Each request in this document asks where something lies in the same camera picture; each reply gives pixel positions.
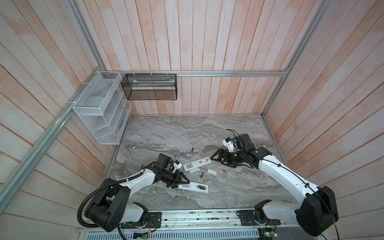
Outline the horizontal aluminium frame bar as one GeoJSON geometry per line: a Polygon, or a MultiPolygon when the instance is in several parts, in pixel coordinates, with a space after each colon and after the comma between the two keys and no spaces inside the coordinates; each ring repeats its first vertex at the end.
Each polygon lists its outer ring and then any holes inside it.
{"type": "Polygon", "coordinates": [[[120,74],[175,74],[178,77],[285,77],[288,71],[266,70],[266,71],[119,71],[120,74]]]}

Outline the left aluminium frame bar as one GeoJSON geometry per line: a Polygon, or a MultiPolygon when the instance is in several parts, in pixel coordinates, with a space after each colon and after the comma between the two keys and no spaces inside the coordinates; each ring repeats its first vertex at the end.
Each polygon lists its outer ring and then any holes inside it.
{"type": "Polygon", "coordinates": [[[58,117],[52,122],[49,128],[38,139],[37,143],[28,151],[16,169],[7,178],[6,182],[1,186],[1,214],[16,197],[21,187],[28,180],[32,172],[36,169],[43,156],[47,153],[53,142],[64,129],[66,124],[75,113],[73,107],[78,102],[80,96],[84,93],[86,87],[91,84],[97,73],[104,70],[102,66],[96,67],[88,76],[87,80],[82,84],[80,89],[75,93],[73,98],[66,104],[58,117]]]}

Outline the white remote control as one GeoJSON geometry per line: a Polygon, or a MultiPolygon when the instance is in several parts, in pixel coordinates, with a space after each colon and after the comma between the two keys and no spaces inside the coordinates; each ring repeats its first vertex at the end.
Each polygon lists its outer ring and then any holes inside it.
{"type": "Polygon", "coordinates": [[[185,172],[189,172],[191,169],[201,168],[201,167],[209,165],[211,163],[212,163],[212,161],[211,161],[210,157],[205,157],[205,158],[187,163],[187,164],[183,165],[183,167],[184,167],[185,172]]]}
{"type": "Polygon", "coordinates": [[[181,186],[178,187],[178,189],[184,190],[184,191],[190,191],[190,192],[203,193],[203,194],[208,194],[209,193],[209,186],[208,185],[201,184],[201,183],[196,183],[196,182],[190,182],[189,184],[181,185],[181,186]],[[207,190],[206,191],[199,190],[197,188],[197,185],[205,186],[205,187],[207,187],[207,190]]]}

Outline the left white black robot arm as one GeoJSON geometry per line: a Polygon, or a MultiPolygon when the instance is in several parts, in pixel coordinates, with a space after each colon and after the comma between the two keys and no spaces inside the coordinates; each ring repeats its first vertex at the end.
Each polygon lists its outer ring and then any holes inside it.
{"type": "Polygon", "coordinates": [[[80,204],[77,212],[79,224],[85,228],[100,227],[106,232],[120,228],[125,223],[147,228],[148,208],[137,202],[129,204],[129,197],[157,182],[163,182],[172,189],[189,184],[190,180],[182,171],[169,169],[172,162],[172,158],[159,154],[157,161],[142,166],[132,176],[121,180],[105,179],[80,204]]]}

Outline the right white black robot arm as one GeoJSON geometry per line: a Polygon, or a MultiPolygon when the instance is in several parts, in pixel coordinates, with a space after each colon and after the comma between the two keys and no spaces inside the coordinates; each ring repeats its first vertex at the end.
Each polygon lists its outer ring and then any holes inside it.
{"type": "Polygon", "coordinates": [[[319,187],[289,169],[269,150],[256,148],[249,135],[236,135],[223,141],[224,149],[217,150],[211,160],[230,168],[240,166],[256,168],[277,181],[299,203],[299,208],[274,204],[263,200],[254,211],[239,211],[243,220],[267,226],[283,221],[300,226],[307,234],[320,236],[339,220],[336,197],[328,187],[319,187]]]}

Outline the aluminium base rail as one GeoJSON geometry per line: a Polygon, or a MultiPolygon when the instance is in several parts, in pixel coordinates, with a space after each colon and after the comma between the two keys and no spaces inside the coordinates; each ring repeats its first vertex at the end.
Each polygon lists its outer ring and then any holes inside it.
{"type": "Polygon", "coordinates": [[[162,210],[149,211],[153,218],[153,224],[149,228],[139,228],[138,224],[121,224],[122,213],[111,214],[108,211],[102,213],[103,217],[112,218],[112,226],[105,229],[106,232],[116,232],[117,227],[123,231],[151,231],[152,233],[165,231],[205,231],[205,230],[223,230],[223,229],[260,229],[261,225],[245,226],[237,212],[241,210],[250,210],[252,208],[240,209],[201,209],[201,210],[162,210]]]}

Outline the white battery cover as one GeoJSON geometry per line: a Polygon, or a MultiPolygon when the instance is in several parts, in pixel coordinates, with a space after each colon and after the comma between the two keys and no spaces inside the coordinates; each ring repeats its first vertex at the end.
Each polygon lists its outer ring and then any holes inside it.
{"type": "Polygon", "coordinates": [[[199,168],[194,168],[194,169],[191,169],[190,171],[189,171],[189,173],[190,174],[192,174],[192,173],[196,173],[196,172],[198,172],[200,169],[199,168]]]}
{"type": "Polygon", "coordinates": [[[217,176],[218,173],[214,170],[211,170],[211,169],[208,169],[207,173],[211,174],[211,175],[214,175],[214,176],[217,176]]]}

